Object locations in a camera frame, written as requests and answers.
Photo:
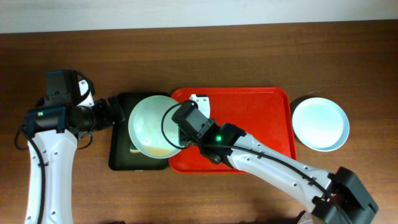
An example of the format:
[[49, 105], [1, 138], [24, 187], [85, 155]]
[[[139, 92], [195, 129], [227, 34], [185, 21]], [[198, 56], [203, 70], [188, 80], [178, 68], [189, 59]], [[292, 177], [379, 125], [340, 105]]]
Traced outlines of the mint green plate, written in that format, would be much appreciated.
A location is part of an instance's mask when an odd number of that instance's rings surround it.
[[179, 128], [172, 121], [177, 101], [168, 96], [144, 98], [133, 108], [128, 131], [133, 145], [146, 156], [166, 159], [180, 152]]

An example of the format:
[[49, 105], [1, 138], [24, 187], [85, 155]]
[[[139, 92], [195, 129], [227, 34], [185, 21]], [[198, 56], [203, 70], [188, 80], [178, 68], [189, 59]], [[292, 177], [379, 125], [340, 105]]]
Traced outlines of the green yellow sponge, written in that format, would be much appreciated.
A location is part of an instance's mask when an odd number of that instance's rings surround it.
[[133, 154], [141, 153], [140, 150], [138, 150], [138, 148], [134, 144], [130, 145], [129, 150], [130, 150], [130, 153], [133, 153]]

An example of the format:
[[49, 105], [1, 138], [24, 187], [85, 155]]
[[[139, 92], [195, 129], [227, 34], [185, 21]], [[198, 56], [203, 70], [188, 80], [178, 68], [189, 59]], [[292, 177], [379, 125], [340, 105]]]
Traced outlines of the light blue plate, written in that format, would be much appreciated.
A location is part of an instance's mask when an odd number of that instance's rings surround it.
[[292, 126], [298, 140], [307, 147], [316, 140], [348, 138], [350, 132], [345, 111], [334, 101], [320, 97], [308, 98], [295, 107]]

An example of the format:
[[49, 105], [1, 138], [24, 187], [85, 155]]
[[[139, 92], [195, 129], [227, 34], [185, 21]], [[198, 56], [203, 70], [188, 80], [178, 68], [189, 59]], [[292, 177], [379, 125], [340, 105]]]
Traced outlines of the white plate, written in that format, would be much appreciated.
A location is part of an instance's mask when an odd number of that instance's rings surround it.
[[321, 140], [316, 140], [315, 142], [311, 143], [309, 147], [313, 150], [320, 151], [320, 152], [331, 152], [339, 149], [342, 147], [348, 138], [339, 138], [337, 141], [332, 142], [332, 141], [321, 141]]

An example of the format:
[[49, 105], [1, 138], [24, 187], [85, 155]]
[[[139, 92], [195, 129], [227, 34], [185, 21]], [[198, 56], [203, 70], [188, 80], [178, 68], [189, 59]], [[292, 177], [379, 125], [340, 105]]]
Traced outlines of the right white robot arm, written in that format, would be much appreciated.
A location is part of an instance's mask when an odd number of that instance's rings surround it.
[[379, 207], [353, 171], [340, 167], [331, 173], [302, 164], [233, 124], [218, 126], [192, 100], [169, 110], [188, 146], [197, 146], [214, 164], [255, 175], [287, 193], [307, 209], [301, 221], [365, 224], [375, 218]]

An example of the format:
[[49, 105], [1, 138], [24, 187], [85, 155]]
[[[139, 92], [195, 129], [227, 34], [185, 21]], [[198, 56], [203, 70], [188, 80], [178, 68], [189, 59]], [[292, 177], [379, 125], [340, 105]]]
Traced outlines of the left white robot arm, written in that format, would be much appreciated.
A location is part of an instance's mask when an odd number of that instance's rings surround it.
[[72, 167], [78, 140], [124, 121], [118, 100], [45, 96], [25, 117], [30, 153], [26, 223], [72, 223]]

